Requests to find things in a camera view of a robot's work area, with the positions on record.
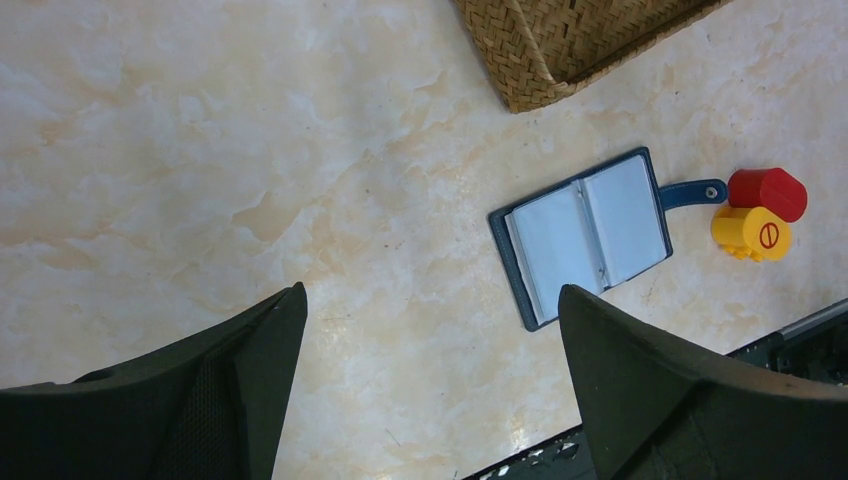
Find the navy blue card holder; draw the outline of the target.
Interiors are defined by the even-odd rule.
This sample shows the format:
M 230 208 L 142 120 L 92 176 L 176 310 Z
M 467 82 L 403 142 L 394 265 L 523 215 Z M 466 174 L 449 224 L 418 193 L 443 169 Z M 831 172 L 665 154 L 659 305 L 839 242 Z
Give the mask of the navy blue card holder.
M 672 256 L 667 211 L 727 198 L 718 178 L 659 185 L 640 146 L 490 212 L 523 327 L 557 321 L 566 284 L 600 295 Z

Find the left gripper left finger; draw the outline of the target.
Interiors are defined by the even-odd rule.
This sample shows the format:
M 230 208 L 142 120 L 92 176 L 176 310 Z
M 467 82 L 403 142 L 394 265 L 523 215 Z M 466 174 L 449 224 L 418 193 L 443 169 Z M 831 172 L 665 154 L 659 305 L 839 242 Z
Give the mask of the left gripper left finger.
M 268 479 L 307 321 L 302 283 L 66 384 L 1 392 L 5 479 Z

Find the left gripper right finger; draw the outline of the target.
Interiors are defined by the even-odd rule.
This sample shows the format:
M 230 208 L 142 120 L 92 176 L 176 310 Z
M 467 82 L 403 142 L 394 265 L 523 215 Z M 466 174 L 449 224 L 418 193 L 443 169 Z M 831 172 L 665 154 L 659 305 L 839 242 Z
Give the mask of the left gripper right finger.
M 847 391 L 718 354 L 575 286 L 559 328 L 601 479 L 843 479 Z

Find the woven brown divided tray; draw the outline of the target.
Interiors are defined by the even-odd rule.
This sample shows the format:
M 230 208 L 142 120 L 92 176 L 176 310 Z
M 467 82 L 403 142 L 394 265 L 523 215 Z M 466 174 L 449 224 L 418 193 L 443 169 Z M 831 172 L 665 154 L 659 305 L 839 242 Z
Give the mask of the woven brown divided tray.
M 466 0 L 457 4 L 505 107 L 574 95 L 723 0 Z

